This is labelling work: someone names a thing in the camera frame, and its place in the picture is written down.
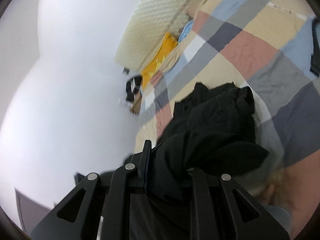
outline checkered blanket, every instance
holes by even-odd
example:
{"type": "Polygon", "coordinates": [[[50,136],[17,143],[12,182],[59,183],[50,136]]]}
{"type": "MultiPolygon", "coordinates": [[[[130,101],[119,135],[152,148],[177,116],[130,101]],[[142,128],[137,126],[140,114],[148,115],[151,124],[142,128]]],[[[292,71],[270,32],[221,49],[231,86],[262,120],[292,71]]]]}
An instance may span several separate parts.
{"type": "Polygon", "coordinates": [[[320,79],[309,71],[314,13],[305,0],[203,0],[190,34],[143,92],[136,152],[154,144],[180,101],[202,82],[234,82],[255,99],[263,165],[238,181],[252,194],[281,170],[283,203],[295,237],[320,202],[320,79]]]}

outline blue cloth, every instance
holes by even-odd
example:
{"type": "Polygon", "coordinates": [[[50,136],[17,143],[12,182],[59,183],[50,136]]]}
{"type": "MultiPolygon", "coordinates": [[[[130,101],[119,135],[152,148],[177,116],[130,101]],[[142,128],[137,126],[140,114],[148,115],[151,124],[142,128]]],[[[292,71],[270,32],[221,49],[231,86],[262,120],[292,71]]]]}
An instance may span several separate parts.
{"type": "Polygon", "coordinates": [[[180,34],[178,43],[180,43],[190,33],[194,22],[195,20],[192,20],[186,24],[186,26],[182,30],[182,33],[180,34]]]}

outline triangular cutout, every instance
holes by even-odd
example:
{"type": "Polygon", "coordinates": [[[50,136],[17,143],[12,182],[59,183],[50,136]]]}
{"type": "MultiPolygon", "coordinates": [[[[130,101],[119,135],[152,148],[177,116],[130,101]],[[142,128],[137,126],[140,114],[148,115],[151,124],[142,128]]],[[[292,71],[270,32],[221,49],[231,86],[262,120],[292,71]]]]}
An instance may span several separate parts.
{"type": "Polygon", "coordinates": [[[258,218],[260,215],[258,211],[244,198],[244,196],[237,190],[232,191],[235,197],[242,221],[247,223],[258,218]]]}
{"type": "Polygon", "coordinates": [[[81,203],[83,201],[86,190],[79,190],[63,208],[59,210],[57,216],[61,219],[74,223],[76,221],[81,203]]]}

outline folded black garment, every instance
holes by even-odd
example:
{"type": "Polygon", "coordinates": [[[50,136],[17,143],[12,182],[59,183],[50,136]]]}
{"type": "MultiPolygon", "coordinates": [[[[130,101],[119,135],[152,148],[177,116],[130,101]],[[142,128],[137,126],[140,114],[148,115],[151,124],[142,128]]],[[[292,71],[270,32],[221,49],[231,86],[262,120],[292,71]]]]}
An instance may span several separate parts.
{"type": "Polygon", "coordinates": [[[151,152],[148,190],[166,202],[184,202],[189,167],[220,176],[258,168],[268,152],[255,143],[250,87],[233,83],[212,90],[202,83],[176,103],[173,119],[151,152]]]}

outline brown object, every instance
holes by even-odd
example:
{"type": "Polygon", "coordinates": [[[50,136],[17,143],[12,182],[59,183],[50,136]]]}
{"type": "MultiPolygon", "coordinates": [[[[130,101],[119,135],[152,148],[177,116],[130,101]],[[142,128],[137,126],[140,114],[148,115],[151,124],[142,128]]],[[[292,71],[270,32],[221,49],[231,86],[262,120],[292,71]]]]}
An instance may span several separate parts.
{"type": "Polygon", "coordinates": [[[133,114],[139,114],[141,107],[142,95],[141,91],[139,91],[133,101],[133,105],[130,107],[130,112],[133,114]]]}

